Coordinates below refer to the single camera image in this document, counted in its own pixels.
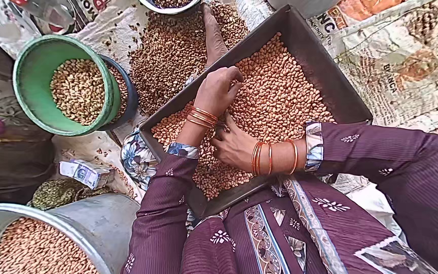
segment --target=container rim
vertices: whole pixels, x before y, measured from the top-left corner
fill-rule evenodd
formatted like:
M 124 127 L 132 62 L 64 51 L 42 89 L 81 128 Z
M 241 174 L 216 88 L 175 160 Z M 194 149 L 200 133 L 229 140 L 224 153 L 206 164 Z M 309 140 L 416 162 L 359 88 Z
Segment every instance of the container rim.
M 165 15 L 176 15 L 185 12 L 186 10 L 192 8 L 193 6 L 195 6 L 197 3 L 200 3 L 201 1 L 202 0 L 192 0 L 190 3 L 180 8 L 159 8 L 153 5 L 148 0 L 140 0 L 140 3 L 142 3 L 143 6 L 145 6 L 147 9 L 154 11 L 156 13 L 165 14 Z
M 101 109 L 101 112 L 97 116 L 97 118 L 92 122 L 92 124 L 88 126 L 83 126 L 81 130 L 77 131 L 64 131 L 60 129 L 56 129 L 42 121 L 40 121 L 39 118 L 37 118 L 33 111 L 30 109 L 30 107 L 26 104 L 25 100 L 23 99 L 23 96 L 20 94 L 20 92 L 16 92 L 19 90 L 19 79 L 21 75 L 21 67 L 23 66 L 24 60 L 28 57 L 28 55 L 31 53 L 33 49 L 36 47 L 39 47 L 42 44 L 46 44 L 52 41 L 64 41 L 69 44 L 73 44 L 80 49 L 84 50 L 90 58 L 96 63 L 97 67 L 99 68 L 99 71 L 101 72 L 101 75 L 103 76 L 103 83 L 104 83 L 104 104 Z M 104 61 L 100 58 L 100 56 L 94 52 L 90 47 L 84 45 L 82 42 L 80 42 L 77 39 L 63 36 L 63 35 L 45 35 L 36 39 L 33 39 L 29 41 L 21 50 L 21 53 L 18 55 L 18 58 L 16 59 L 15 65 L 13 67 L 13 90 L 16 96 L 16 99 L 18 100 L 18 103 L 20 104 L 21 108 L 25 112 L 25 114 L 40 128 L 43 128 L 44 130 L 57 134 L 62 136 L 81 136 L 88 133 L 91 133 L 93 131 L 98 130 L 102 126 L 102 121 L 105 117 L 109 116 L 112 110 L 112 89 L 110 90 L 107 87 L 112 87 L 113 83 L 110 79 L 111 74 L 107 70 L 107 66 L 104 63 Z
M 20 204 L 0 203 L 0 211 L 6 211 L 16 214 L 21 214 L 26 217 L 30 217 L 35 220 L 42 221 L 58 231 L 64 233 L 68 238 L 74 241 L 81 249 L 86 253 L 89 260 L 91 260 L 100 274 L 112 274 L 107 267 L 106 262 L 101 255 L 95 250 L 95 248 L 85 239 L 81 233 L 79 233 L 69 223 L 58 218 L 55 215 L 46 213 L 45 211 L 28 207 Z
M 134 116 L 136 115 L 136 111 L 138 110 L 138 105 L 140 103 L 140 95 L 136 91 L 136 87 L 134 86 L 133 82 L 131 81 L 130 76 L 124 70 L 124 68 L 118 64 L 118 62 L 116 62 L 112 58 L 109 58 L 103 54 L 99 54 L 99 57 L 104 61 L 104 63 L 115 67 L 119 71 L 119 73 L 123 77 L 123 80 L 125 81 L 126 90 L 127 90 L 127 94 L 128 94 L 127 101 L 126 101 L 126 109 L 125 109 L 125 112 L 123 113 L 123 115 L 121 115 L 121 117 L 119 117 L 118 120 L 116 120 L 114 123 L 109 122 L 109 123 L 101 126 L 99 129 L 97 129 L 99 131 L 106 131 L 106 130 L 115 129 L 115 128 L 123 125 L 126 121 L 134 118 Z

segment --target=woman's right hand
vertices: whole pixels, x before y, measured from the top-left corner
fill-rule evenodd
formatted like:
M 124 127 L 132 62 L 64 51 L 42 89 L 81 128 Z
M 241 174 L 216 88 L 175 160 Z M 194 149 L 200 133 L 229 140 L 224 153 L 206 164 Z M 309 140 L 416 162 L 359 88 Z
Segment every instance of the woman's right hand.
M 226 114 L 226 125 L 229 132 L 217 128 L 216 137 L 211 139 L 211 144 L 216 147 L 214 157 L 240 170 L 251 172 L 252 151 L 258 140 L 242 131 L 229 113 Z

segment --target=metal tray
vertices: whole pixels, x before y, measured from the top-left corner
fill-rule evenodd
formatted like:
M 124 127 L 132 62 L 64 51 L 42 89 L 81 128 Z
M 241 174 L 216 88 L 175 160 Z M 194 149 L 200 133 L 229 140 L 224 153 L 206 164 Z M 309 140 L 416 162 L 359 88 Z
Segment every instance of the metal tray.
M 211 71 L 220 67 L 233 66 L 243 58 L 249 57 L 273 37 L 281 32 L 281 40 L 295 56 L 305 74 L 305 77 L 320 90 L 323 103 L 340 124 L 371 121 L 372 114 L 362 102 L 354 88 L 344 77 L 324 47 L 307 25 L 305 19 L 293 7 L 286 5 L 277 10 L 235 47 L 215 62 L 209 69 L 199 75 L 191 84 L 162 106 L 146 122 L 140 126 L 141 136 L 151 152 L 160 161 L 165 152 L 158 141 L 153 138 L 151 128 L 163 117 L 167 117 L 184 108 L 185 104 L 197 95 L 197 90 Z M 202 191 L 194 187 L 188 205 L 199 218 L 217 214 L 225 208 L 251 195 L 267 185 L 266 177 L 257 177 L 249 183 L 222 191 L 218 197 L 207 202 Z

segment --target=green bucket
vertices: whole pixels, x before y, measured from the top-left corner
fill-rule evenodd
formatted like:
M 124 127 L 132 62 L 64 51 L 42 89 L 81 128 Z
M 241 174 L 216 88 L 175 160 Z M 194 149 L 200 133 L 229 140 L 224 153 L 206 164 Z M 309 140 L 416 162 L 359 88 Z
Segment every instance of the green bucket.
M 102 74 L 104 105 L 88 126 L 65 117 L 50 92 L 53 71 L 68 59 L 92 59 Z M 21 108 L 35 124 L 63 136 L 81 136 L 96 131 L 117 115 L 121 104 L 118 83 L 99 55 L 78 40 L 62 35 L 45 35 L 23 48 L 13 69 L 13 88 Z

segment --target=bangle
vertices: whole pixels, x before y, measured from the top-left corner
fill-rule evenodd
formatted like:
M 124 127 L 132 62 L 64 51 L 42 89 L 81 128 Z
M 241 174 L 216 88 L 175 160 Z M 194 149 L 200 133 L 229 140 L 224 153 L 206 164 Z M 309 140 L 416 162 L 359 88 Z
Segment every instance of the bangle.
M 194 121 L 194 120 L 192 120 L 192 119 L 190 119 L 190 118 L 187 118 L 187 121 L 192 122 L 192 123 L 194 123 L 194 124 L 198 124 L 198 125 L 204 126 L 204 127 L 206 127 L 206 128 L 210 128 L 210 129 L 213 128 L 211 125 L 206 125 L 206 124 L 203 124 L 203 123 L 201 123 L 201 122 Z
M 191 115 L 194 118 L 197 118 L 199 120 L 201 120 L 202 122 L 205 122 L 206 124 L 209 124 L 211 127 L 214 127 L 216 125 L 215 122 L 211 121 L 210 119 L 204 117 L 204 116 L 200 116 L 196 113 L 190 112 L 189 115 Z
M 195 111 L 197 111 L 197 112 L 200 113 L 200 114 L 203 114 L 203 115 L 208 116 L 210 119 L 214 120 L 215 123 L 217 123 L 217 117 L 214 116 L 214 115 L 212 115 L 212 114 L 210 114 L 210 113 L 208 113 L 207 111 L 205 111 L 205 110 L 203 110 L 203 109 L 199 109 L 199 108 L 196 107 L 196 106 L 192 106 L 192 110 L 195 110 Z
M 255 168 L 256 168 L 256 151 L 258 150 L 259 142 L 254 145 L 254 149 L 251 154 L 251 173 L 253 176 L 256 176 Z
M 260 175 L 260 170 L 259 170 L 259 157 L 261 156 L 261 147 L 263 146 L 263 142 L 259 142 L 259 147 L 258 147 L 258 152 L 256 154 L 256 174 L 257 176 Z
M 272 158 L 271 158 L 271 143 L 268 144 L 268 157 L 270 159 L 270 168 L 268 170 L 268 175 L 270 175 L 271 174 L 271 170 L 273 168 L 273 161 L 272 161 Z
M 298 150 L 297 146 L 295 145 L 294 141 L 292 140 L 286 140 L 286 142 L 291 143 L 292 146 L 294 146 L 294 152 L 295 152 L 295 162 L 294 162 L 294 168 L 290 171 L 289 175 L 292 175 L 295 172 L 295 169 L 297 169 L 297 162 L 298 162 Z

